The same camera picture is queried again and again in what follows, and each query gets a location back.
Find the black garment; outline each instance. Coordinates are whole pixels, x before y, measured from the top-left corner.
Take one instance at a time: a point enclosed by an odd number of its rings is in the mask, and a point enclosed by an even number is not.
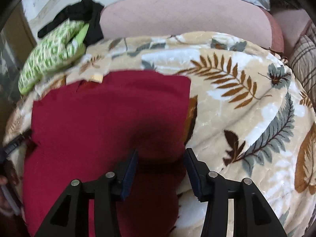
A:
[[[37,36],[43,38],[69,18],[70,20],[83,20],[89,23],[89,29],[83,43],[86,46],[94,44],[103,38],[100,27],[100,16],[103,8],[102,4],[93,0],[81,0],[79,3],[68,5],[56,15],[53,21],[38,31]]]

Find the metal pin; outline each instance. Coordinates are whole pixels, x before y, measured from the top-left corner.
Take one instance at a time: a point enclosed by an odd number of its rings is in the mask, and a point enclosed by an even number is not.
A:
[[[72,180],[71,182],[72,186],[77,186],[78,184],[80,184],[80,181],[78,179]]]
[[[244,179],[244,183],[247,185],[251,185],[252,184],[252,180],[250,178],[245,178]]]
[[[105,174],[105,176],[106,176],[107,178],[112,178],[112,177],[115,176],[115,173],[114,173],[114,172],[107,172],[107,173]]]
[[[218,176],[218,174],[217,174],[215,171],[210,171],[210,172],[209,172],[209,177],[215,178],[215,177],[217,177],[217,176]]]

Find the green patterned pillow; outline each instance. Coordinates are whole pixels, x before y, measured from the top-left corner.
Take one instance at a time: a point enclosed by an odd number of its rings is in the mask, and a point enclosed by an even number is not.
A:
[[[19,78],[19,91],[27,94],[46,74],[69,66],[82,56],[86,47],[83,39],[89,24],[83,21],[64,21],[47,34],[27,58]]]

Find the folded red garment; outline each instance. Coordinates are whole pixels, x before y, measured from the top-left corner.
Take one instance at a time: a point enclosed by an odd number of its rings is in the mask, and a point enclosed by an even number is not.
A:
[[[181,137],[190,83],[183,76],[119,71],[102,84],[76,82],[34,102],[38,146],[26,156],[23,185],[30,234],[71,180],[97,179],[137,148],[131,194],[117,203],[122,237],[168,236],[178,216],[175,190],[185,175]],[[89,211],[90,236],[93,224]]]

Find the beige blanket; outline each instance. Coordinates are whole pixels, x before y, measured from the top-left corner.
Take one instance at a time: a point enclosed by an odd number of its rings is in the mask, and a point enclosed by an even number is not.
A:
[[[187,147],[227,179],[250,177],[288,236],[301,237],[315,218],[315,112],[301,102],[304,89],[279,59],[250,42],[214,32],[102,41],[18,104],[4,142],[30,127],[33,101],[50,89],[80,79],[102,81],[102,75],[123,69],[187,75],[191,97],[197,99]],[[24,153],[20,148],[11,157],[20,176]],[[179,218],[171,236],[200,236],[207,204],[194,197],[187,178],[178,193]],[[228,236],[233,236],[232,211],[230,202]]]

